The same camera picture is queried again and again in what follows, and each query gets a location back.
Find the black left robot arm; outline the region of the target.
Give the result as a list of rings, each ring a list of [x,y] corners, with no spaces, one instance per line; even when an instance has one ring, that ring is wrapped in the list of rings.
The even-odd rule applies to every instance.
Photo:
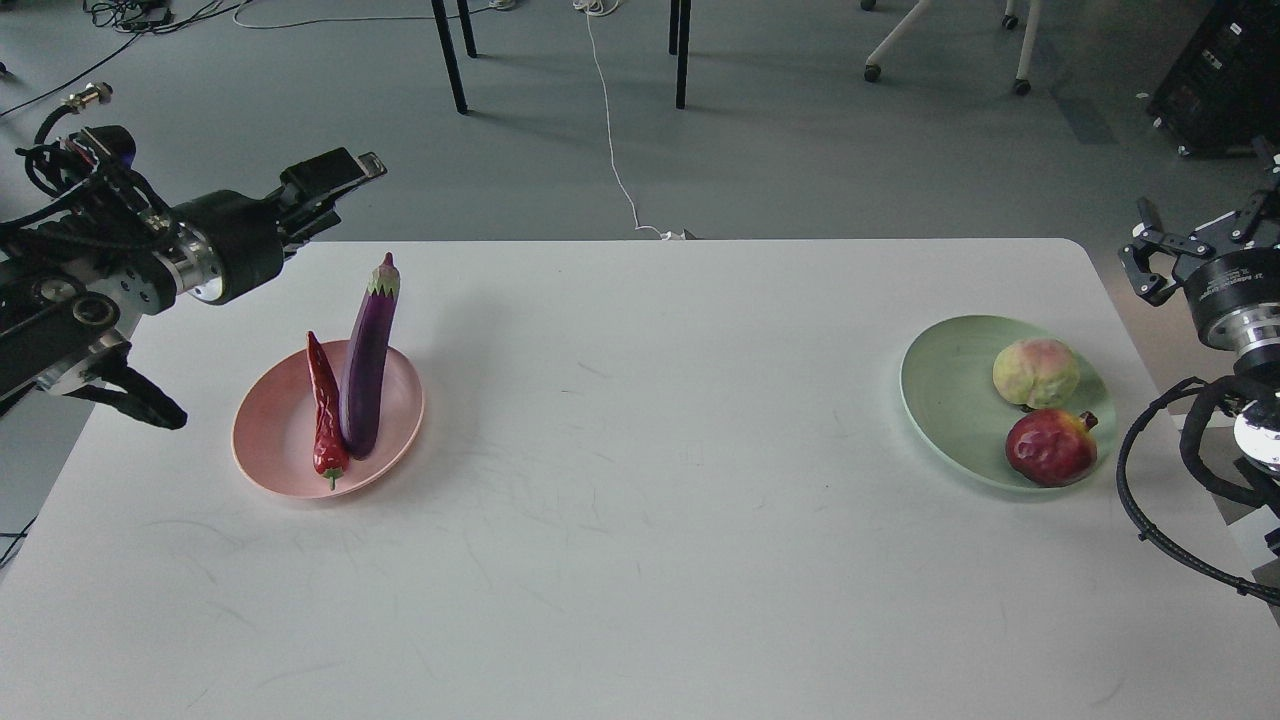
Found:
[[[184,293],[220,306],[256,290],[339,222],[340,197],[387,169],[372,152],[334,149],[284,169],[262,199],[219,190],[173,205],[134,169],[128,129],[51,136],[111,96],[106,83],[68,96],[19,150],[49,201],[3,223],[3,406],[38,389],[179,429],[186,411],[128,363],[124,314],[163,313]]]

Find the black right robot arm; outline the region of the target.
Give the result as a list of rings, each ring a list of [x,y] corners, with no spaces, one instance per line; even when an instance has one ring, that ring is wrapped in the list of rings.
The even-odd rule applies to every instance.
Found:
[[[1277,606],[1276,585],[1216,568],[1160,530],[1128,479],[1139,436],[1161,411],[1187,398],[1178,454],[1188,474],[1217,498],[1277,512],[1277,149],[1263,136],[1252,146],[1267,167],[1263,186],[1239,209],[1189,233],[1166,231],[1156,206],[1138,201],[1139,223],[1117,254],[1134,295],[1157,307],[1180,293],[1198,341],[1230,352],[1234,363],[1215,380],[1179,380],[1137,416],[1120,441],[1115,486],[1140,541],[1238,594]]]

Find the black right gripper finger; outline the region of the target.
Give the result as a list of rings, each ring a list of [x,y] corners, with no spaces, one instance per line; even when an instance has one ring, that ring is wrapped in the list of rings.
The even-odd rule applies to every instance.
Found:
[[[1252,147],[1266,164],[1266,178],[1239,209],[1199,228],[1199,243],[1211,251],[1277,247],[1277,147],[1263,135],[1253,137]]]
[[[1153,307],[1166,304],[1184,284],[1187,277],[1201,264],[1201,242],[1192,234],[1167,232],[1158,209],[1147,197],[1135,201],[1139,217],[1132,231],[1132,241],[1117,256],[1134,295]],[[1162,274],[1152,268],[1160,254],[1172,259],[1171,269]]]

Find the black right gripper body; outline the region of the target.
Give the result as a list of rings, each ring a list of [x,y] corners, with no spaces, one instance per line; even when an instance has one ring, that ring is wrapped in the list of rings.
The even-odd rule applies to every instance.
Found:
[[[1234,354],[1277,351],[1279,251],[1243,249],[1212,259],[1183,284],[1199,342]]]

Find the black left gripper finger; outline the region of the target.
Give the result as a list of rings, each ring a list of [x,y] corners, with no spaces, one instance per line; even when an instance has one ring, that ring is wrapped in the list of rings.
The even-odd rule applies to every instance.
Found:
[[[265,202],[275,217],[319,217],[338,199],[385,173],[387,165],[375,152],[353,155],[348,149],[333,149],[282,170],[279,187]]]
[[[337,210],[329,206],[306,206],[280,218],[280,245],[285,256],[294,256],[317,234],[342,223]]]

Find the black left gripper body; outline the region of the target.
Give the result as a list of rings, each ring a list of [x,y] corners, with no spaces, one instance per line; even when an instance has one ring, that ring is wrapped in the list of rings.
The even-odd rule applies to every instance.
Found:
[[[276,278],[285,261],[282,192],[251,199],[219,190],[170,210],[175,243],[165,252],[177,293],[225,305]]]

